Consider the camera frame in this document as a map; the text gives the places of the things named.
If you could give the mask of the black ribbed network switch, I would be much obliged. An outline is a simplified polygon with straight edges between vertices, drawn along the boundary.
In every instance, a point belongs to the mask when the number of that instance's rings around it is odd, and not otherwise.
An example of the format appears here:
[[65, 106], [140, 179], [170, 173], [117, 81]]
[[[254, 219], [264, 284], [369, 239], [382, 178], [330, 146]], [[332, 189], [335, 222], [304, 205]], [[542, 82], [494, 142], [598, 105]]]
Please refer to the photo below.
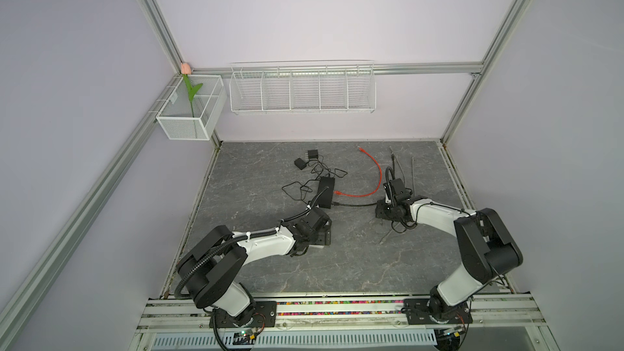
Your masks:
[[320, 208], [331, 209], [336, 180], [333, 177], [321, 177], [318, 183], [316, 205]]

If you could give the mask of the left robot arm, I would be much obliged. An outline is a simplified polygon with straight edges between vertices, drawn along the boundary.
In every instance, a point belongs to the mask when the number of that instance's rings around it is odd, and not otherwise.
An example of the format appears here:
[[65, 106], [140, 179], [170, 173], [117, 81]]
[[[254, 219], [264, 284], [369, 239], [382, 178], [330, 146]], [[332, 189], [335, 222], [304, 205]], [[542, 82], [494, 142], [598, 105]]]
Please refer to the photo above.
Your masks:
[[233, 232], [224, 225], [212, 229], [177, 263], [180, 281], [174, 289], [177, 300], [191, 300], [203, 310], [211, 307], [225, 313], [236, 327], [252, 323], [261, 309], [251, 293], [236, 281], [245, 265], [274, 256], [300, 257], [310, 247], [331, 244], [331, 219], [318, 206], [323, 188], [305, 210], [281, 219], [274, 228]]

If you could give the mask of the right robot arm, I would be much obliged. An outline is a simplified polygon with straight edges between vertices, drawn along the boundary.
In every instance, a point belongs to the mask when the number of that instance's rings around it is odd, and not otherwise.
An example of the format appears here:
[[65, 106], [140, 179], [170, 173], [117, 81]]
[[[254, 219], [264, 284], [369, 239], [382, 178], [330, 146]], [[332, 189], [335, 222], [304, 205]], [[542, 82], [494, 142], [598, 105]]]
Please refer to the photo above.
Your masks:
[[385, 199], [377, 201], [375, 217], [391, 222], [403, 233], [419, 225], [436, 228], [455, 237], [461, 264], [433, 287], [421, 311], [435, 323], [448, 323], [469, 308], [468, 300], [487, 284], [523, 264], [523, 254], [499, 214], [491, 208], [465, 210], [416, 196], [385, 171]]

